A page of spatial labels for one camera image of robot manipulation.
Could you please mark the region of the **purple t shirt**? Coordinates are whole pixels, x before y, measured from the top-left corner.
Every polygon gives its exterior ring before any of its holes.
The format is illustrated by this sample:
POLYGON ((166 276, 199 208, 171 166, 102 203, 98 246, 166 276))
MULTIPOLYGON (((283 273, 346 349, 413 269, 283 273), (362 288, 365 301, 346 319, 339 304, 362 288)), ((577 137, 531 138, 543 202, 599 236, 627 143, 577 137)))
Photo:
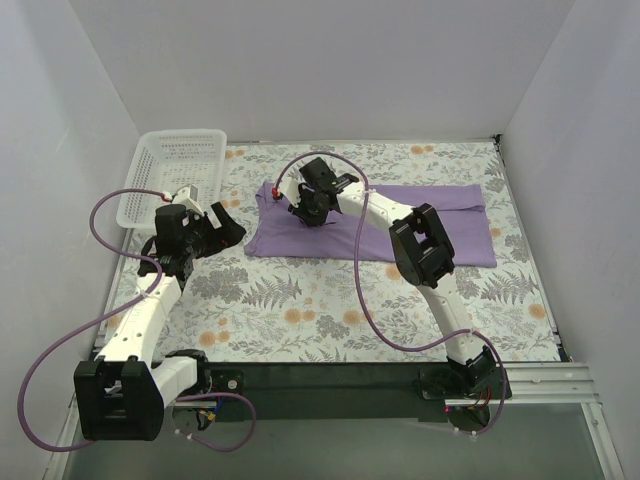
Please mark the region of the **purple t shirt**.
MULTIPOLYGON (((351 260, 358 219, 331 212, 321 227, 308 227, 288 211, 289 202, 272 198, 265 182, 255 198, 259 209, 256 233, 244 247, 253 257, 300 257, 351 260)), ((497 266, 481 187, 376 185, 376 192, 412 207, 433 206, 454 248, 454 264, 497 266)))

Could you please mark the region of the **white plastic mesh basket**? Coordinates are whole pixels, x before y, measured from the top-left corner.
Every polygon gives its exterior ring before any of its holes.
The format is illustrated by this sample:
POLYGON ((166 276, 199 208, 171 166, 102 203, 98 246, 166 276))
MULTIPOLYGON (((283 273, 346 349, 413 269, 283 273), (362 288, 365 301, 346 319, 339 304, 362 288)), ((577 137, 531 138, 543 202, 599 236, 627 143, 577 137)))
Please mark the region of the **white plastic mesh basket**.
POLYGON ((161 130, 144 134, 125 180, 129 192, 119 197, 117 224, 152 231, 161 200, 138 191, 176 193, 193 185, 198 203, 207 208, 220 199, 227 135, 219 129, 161 130))

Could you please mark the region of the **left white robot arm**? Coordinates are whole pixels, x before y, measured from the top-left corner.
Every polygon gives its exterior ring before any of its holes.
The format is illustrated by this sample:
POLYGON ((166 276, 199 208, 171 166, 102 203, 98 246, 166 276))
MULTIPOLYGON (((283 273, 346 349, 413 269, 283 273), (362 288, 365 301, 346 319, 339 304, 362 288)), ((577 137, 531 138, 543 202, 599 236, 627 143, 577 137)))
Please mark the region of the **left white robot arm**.
POLYGON ((165 409, 181 394, 200 400, 211 392, 213 377, 203 351, 178 350, 158 365, 154 351, 195 261, 238 245, 245 234, 219 202, 209 212, 183 204, 156 210, 155 234, 135 257, 139 301, 124 311, 96 357, 80 362, 74 372, 85 439, 151 441, 165 409))

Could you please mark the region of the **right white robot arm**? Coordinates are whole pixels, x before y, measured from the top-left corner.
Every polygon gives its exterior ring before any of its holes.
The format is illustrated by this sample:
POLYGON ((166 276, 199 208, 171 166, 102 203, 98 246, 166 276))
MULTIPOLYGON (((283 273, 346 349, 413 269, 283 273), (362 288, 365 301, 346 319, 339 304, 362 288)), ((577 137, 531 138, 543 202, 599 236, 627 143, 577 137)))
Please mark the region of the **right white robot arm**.
POLYGON ((498 377, 506 394, 504 363, 491 341, 471 323, 457 289, 455 250, 436 209, 428 203, 409 206, 376 192, 362 170, 338 176, 323 157, 321 152, 304 154, 302 179, 279 175, 273 199, 287 199, 289 212, 309 227, 323 225, 331 212, 356 218, 356 246, 365 225, 387 232, 399 273, 424 297, 442 334, 426 347, 445 347, 454 389, 469 398, 489 395, 491 380, 498 377))

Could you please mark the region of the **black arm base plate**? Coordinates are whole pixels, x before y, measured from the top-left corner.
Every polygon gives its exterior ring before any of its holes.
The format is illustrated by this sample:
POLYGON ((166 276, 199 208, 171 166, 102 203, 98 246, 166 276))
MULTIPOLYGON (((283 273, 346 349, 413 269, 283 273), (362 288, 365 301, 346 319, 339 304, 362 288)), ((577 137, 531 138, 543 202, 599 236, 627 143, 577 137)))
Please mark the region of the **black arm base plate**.
POLYGON ((208 395, 179 395, 175 405, 208 409, 219 422, 416 419, 445 423, 465 406, 486 425, 490 402, 511 397, 494 370, 475 386, 446 363, 208 363, 208 395))

